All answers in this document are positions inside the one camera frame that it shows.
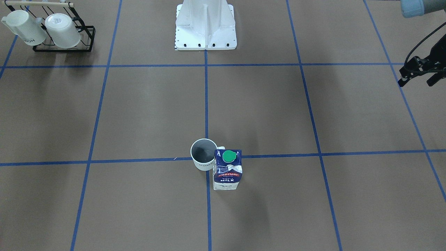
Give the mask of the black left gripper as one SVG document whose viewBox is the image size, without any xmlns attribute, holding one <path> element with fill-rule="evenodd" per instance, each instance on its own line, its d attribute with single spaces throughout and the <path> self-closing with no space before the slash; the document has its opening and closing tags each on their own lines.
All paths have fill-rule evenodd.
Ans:
<svg viewBox="0 0 446 251">
<path fill-rule="evenodd" d="M 405 86 L 410 80 L 418 76 L 432 73 L 426 83 L 428 86 L 434 86 L 438 81 L 446 77 L 446 46 L 445 44 L 436 44 L 425 58 L 414 56 L 408 62 L 405 62 L 399 72 L 401 78 L 398 80 L 400 87 Z"/>
</svg>

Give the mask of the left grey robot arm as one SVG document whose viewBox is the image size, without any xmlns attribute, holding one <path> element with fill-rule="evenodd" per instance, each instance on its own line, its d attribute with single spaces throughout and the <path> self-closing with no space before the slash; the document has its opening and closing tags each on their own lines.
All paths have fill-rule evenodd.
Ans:
<svg viewBox="0 0 446 251">
<path fill-rule="evenodd" d="M 402 0 L 400 2 L 403 17 L 411 18 L 423 16 L 440 10 L 445 10 L 446 3 L 444 0 Z M 419 46 L 430 38 L 433 34 L 445 27 L 441 24 L 435 30 L 430 32 L 408 53 L 404 61 L 403 67 L 400 68 L 400 79 L 397 81 L 402 88 L 413 78 L 432 74 L 426 81 L 429 87 L 434 86 L 438 81 L 446 77 L 446 36 L 443 35 L 430 49 L 429 55 L 425 58 L 412 56 L 413 52 Z"/>
</svg>

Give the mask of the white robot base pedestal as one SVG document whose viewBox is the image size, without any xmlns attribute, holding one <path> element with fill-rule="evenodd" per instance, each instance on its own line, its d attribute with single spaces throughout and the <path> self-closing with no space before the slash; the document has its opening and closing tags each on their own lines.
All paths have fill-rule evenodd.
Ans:
<svg viewBox="0 0 446 251">
<path fill-rule="evenodd" d="M 234 7 L 226 0 L 185 0 L 176 7 L 178 51 L 235 50 Z"/>
</svg>

